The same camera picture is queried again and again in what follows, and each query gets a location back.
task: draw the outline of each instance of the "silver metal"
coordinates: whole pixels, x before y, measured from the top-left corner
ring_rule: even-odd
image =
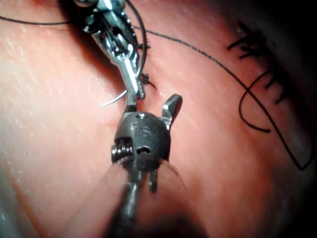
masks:
[[[126,87],[126,108],[136,108],[137,100],[145,98],[145,92],[139,80],[138,41],[130,19],[125,13],[123,0],[74,0],[80,7],[91,6],[94,9],[86,17],[83,30],[92,34],[93,39],[111,62],[118,66]],[[119,97],[103,104],[107,106]]]
[[[183,104],[183,98],[178,95],[172,95],[163,105],[161,121],[165,123],[167,130],[170,128],[177,117]]]

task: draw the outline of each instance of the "skin surface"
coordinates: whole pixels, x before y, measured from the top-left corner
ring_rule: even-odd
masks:
[[[227,51],[240,36],[234,17],[227,21],[215,5],[190,0],[170,1],[168,7],[163,1],[133,3],[147,29],[211,54],[247,86],[266,70],[254,58],[238,60],[238,48]],[[54,0],[4,0],[0,15],[67,20]],[[16,191],[17,216],[24,214],[39,236],[55,237],[111,166],[110,147],[124,100],[99,105],[120,93],[123,82],[78,27],[0,21],[0,29],[2,174]],[[148,38],[152,48],[144,72],[158,90],[145,86],[140,109],[159,116],[170,95],[182,95],[183,107],[171,130],[170,163],[202,226],[210,237],[268,237],[281,231],[313,181],[314,165],[299,171],[274,131],[260,133],[241,121],[238,105],[245,90],[221,67],[181,44]],[[252,92],[304,163],[309,137],[291,100],[274,104],[282,86],[264,89],[270,78]],[[242,110],[252,123],[272,128],[250,96]]]

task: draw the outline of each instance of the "metal prong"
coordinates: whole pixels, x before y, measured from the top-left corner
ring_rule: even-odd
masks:
[[[166,128],[170,131],[175,118],[177,117],[183,104],[182,96],[172,95],[163,105],[161,120],[165,123]]]

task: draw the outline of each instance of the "skin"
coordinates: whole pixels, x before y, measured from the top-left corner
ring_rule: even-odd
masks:
[[[147,29],[211,54],[247,86],[266,70],[254,58],[238,60],[238,48],[227,51],[240,38],[235,17],[224,18],[213,4],[134,4]],[[54,0],[4,0],[0,15],[67,20]],[[91,38],[74,26],[0,21],[0,28],[1,174],[16,192],[9,201],[18,204],[16,216],[26,227],[33,226],[29,232],[55,237],[67,229],[111,166],[110,147],[124,100],[105,108],[100,104],[120,93],[123,82]],[[274,131],[260,133],[241,121],[238,105],[245,90],[222,68],[180,44],[150,34],[148,38],[152,48],[144,72],[158,90],[145,86],[147,97],[140,109],[160,116],[170,95],[182,95],[183,107],[171,130],[170,163],[201,226],[210,237],[279,233],[299,209],[314,179],[314,164],[299,171]],[[291,100],[274,104],[283,88],[274,84],[265,90],[270,78],[252,91],[304,163],[310,150],[306,128]],[[251,97],[242,110],[252,123],[272,129]]]

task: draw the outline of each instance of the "black suture thread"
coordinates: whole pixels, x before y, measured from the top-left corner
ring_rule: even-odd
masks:
[[[247,93],[256,101],[256,103],[261,107],[261,109],[263,110],[263,112],[265,113],[265,115],[267,116],[267,118],[269,119],[270,123],[272,124],[272,126],[274,127],[275,132],[277,133],[278,137],[280,138],[286,152],[288,153],[288,155],[290,156],[291,160],[293,161],[293,163],[295,164],[295,166],[303,171],[305,168],[307,168],[307,166],[313,161],[313,158],[315,156],[315,137],[313,136],[313,131],[311,132],[311,140],[312,140],[312,150],[311,150],[311,155],[310,155],[310,159],[303,165],[301,166],[298,161],[296,160],[295,156],[293,155],[293,153],[291,152],[289,146],[287,145],[282,133],[280,132],[280,130],[278,129],[277,125],[275,124],[273,118],[271,117],[271,115],[269,114],[269,112],[266,110],[266,108],[264,107],[264,105],[258,100],[258,98],[248,89],[248,87],[233,73],[231,72],[226,66],[224,66],[220,61],[218,61],[217,59],[215,59],[214,57],[212,57],[211,55],[207,54],[206,52],[198,49],[195,46],[190,45],[189,43],[182,41],[180,39],[171,37],[171,36],[167,36],[161,33],[157,33],[151,30],[146,30],[148,33],[152,34],[152,35],[156,35],[159,37],[163,37],[166,38],[168,40],[174,41],[174,42],[178,42],[180,44],[183,44],[189,48],[191,48],[192,50],[202,54],[203,56],[209,58],[210,60],[214,61],[216,64],[218,64],[222,69],[224,69],[230,76],[232,76],[240,85],[241,87],[243,87]]]
[[[66,24],[76,24],[74,21],[62,21],[62,22],[31,22],[22,21],[17,19],[12,19],[4,16],[0,16],[0,20],[10,21],[15,23],[27,24],[27,25],[42,25],[42,26],[55,26],[55,25],[66,25]]]
[[[0,16],[0,20],[14,22],[14,23],[21,23],[21,24],[26,24],[26,25],[42,25],[42,26],[54,26],[54,25],[66,25],[66,24],[78,25],[79,24],[78,21],[31,22],[31,21],[17,20],[17,19],[3,17],[3,16]],[[148,45],[149,39],[148,38],[146,38],[146,39],[147,39],[146,42],[140,44],[139,45],[140,47],[138,46],[139,49],[142,49],[142,56],[141,56],[141,63],[140,63],[140,67],[142,67],[142,69],[140,70],[140,72],[142,72],[144,64],[145,64],[145,60],[146,60],[146,57],[143,57],[143,55],[144,54],[147,55],[147,49],[151,48],[151,46]],[[147,80],[147,82],[145,84],[150,84],[151,86],[153,86],[157,90],[157,87],[149,80]]]
[[[264,133],[270,133],[271,130],[270,129],[263,129],[263,128],[260,128],[258,126],[255,126],[251,123],[249,123],[243,116],[242,114],[242,102],[244,100],[244,98],[246,97],[246,95],[250,92],[251,88],[261,79],[263,78],[266,74],[268,74],[270,72],[270,70],[267,70],[266,72],[262,73],[259,77],[257,77],[253,83],[248,87],[248,89],[244,92],[243,96],[241,97],[240,99],[240,103],[239,103],[239,115],[240,115],[240,118],[241,120],[246,124],[248,125],[249,127],[251,127],[252,129],[254,130],[258,130],[258,131],[261,131],[261,132],[264,132]]]
[[[17,22],[17,23],[24,23],[24,24],[32,24],[32,25],[60,25],[60,24],[74,24],[73,22],[71,21],[67,21],[67,22],[60,22],[60,23],[36,23],[36,22],[26,22],[26,21],[20,21],[20,20],[14,20],[14,19],[10,19],[10,18],[5,18],[5,17],[0,17],[0,19],[2,20],[7,20],[7,21],[12,21],[12,22]],[[138,29],[138,30],[142,30],[140,27],[138,26],[134,26],[134,28]],[[284,148],[286,149],[287,153],[289,154],[291,160],[294,162],[295,166],[303,171],[304,169],[306,169],[309,164],[313,161],[314,159],[314,156],[315,156],[315,136],[313,134],[313,130],[310,129],[310,136],[311,136],[311,142],[312,142],[312,149],[311,149],[311,155],[310,155],[310,159],[303,165],[301,166],[298,161],[296,160],[295,156],[293,155],[293,153],[291,152],[290,148],[288,147],[284,137],[282,136],[281,132],[279,131],[277,125],[275,124],[273,118],[270,116],[270,114],[268,113],[268,111],[266,110],[266,108],[263,106],[263,104],[257,99],[257,97],[250,91],[250,89],[233,73],[231,72],[227,67],[225,67],[220,61],[218,61],[216,58],[212,57],[211,55],[207,54],[206,52],[198,49],[197,47],[194,47],[192,45],[190,45],[189,43],[185,42],[185,41],[182,41],[180,39],[177,39],[177,38],[174,38],[174,37],[170,37],[170,36],[167,36],[167,35],[164,35],[164,34],[161,34],[161,33],[157,33],[157,32],[154,32],[154,31],[151,31],[151,30],[146,30],[146,32],[152,34],[152,35],[156,35],[156,36],[159,36],[159,37],[162,37],[162,38],[165,38],[165,39],[168,39],[168,40],[171,40],[171,41],[174,41],[174,42],[177,42],[177,43],[180,43],[182,45],[185,45],[189,48],[191,48],[192,50],[202,54],[203,56],[209,58],[210,60],[214,61],[216,64],[218,64],[222,69],[224,69],[230,76],[232,76],[239,84],[240,86],[242,86],[246,92],[248,94],[250,94],[250,96],[256,101],[256,103],[261,107],[261,109],[263,110],[263,112],[265,113],[265,115],[267,116],[267,118],[269,119],[269,121],[271,122],[272,126],[274,127],[274,130],[276,131],[278,137],[280,138]],[[228,49],[231,49],[232,47],[238,45],[237,42],[231,44],[231,46],[228,47]],[[255,125],[252,125],[252,124],[249,124],[247,123],[248,126],[250,126],[251,128],[253,129],[256,129],[258,131],[262,131],[262,132],[265,132],[265,133],[268,133],[267,130],[268,129],[262,129],[262,128],[259,128]]]
[[[289,156],[291,157],[291,159],[293,160],[293,162],[295,163],[295,165],[297,166],[297,168],[299,170],[304,170],[314,159],[315,157],[315,153],[316,153],[316,139],[315,139],[315,135],[314,135],[314,127],[313,127],[313,123],[311,122],[311,115],[309,113],[309,110],[305,104],[304,99],[302,98],[300,92],[298,90],[296,90],[296,88],[292,85],[290,78],[288,77],[288,75],[279,67],[279,64],[274,56],[274,54],[268,49],[268,47],[266,46],[266,38],[264,37],[264,35],[262,34],[261,31],[251,31],[243,22],[239,21],[238,22],[241,30],[243,30],[247,36],[243,37],[240,40],[237,40],[236,42],[232,43],[229,47],[228,50],[230,50],[233,47],[238,46],[239,44],[246,44],[248,45],[248,47],[242,46],[240,47],[240,49],[244,52],[247,52],[247,54],[242,55],[239,57],[239,59],[243,59],[249,56],[254,56],[254,57],[259,57],[259,56],[266,56],[269,60],[269,62],[271,62],[271,64],[275,67],[274,69],[270,70],[273,74],[273,78],[271,79],[271,81],[265,86],[265,89],[268,89],[274,82],[279,82],[284,90],[282,92],[282,94],[280,95],[280,97],[275,100],[275,104],[279,104],[283,99],[285,99],[286,97],[291,96],[291,93],[296,94],[302,104],[302,108],[304,109],[304,113],[308,122],[308,133],[311,139],[311,154],[310,154],[310,158],[309,160],[303,165],[301,166],[295,156],[291,153],[289,147],[287,146],[286,142],[284,142],[283,137],[280,137],[280,133],[277,132],[278,136],[280,137],[280,139],[282,140],[282,143],[285,146]],[[251,46],[253,44],[258,44],[259,47],[257,49],[251,48]],[[249,87],[249,89],[256,84],[256,82],[258,82],[262,76],[264,76],[263,74],[260,75]],[[267,132],[267,129],[262,129],[259,128],[251,123],[249,123],[248,121],[246,121],[242,115],[241,112],[241,105],[242,105],[242,101],[243,98],[240,100],[240,104],[239,104],[239,114],[241,119],[243,120],[243,122],[245,124],[247,124],[249,127],[256,129],[258,131],[262,131],[262,132]]]

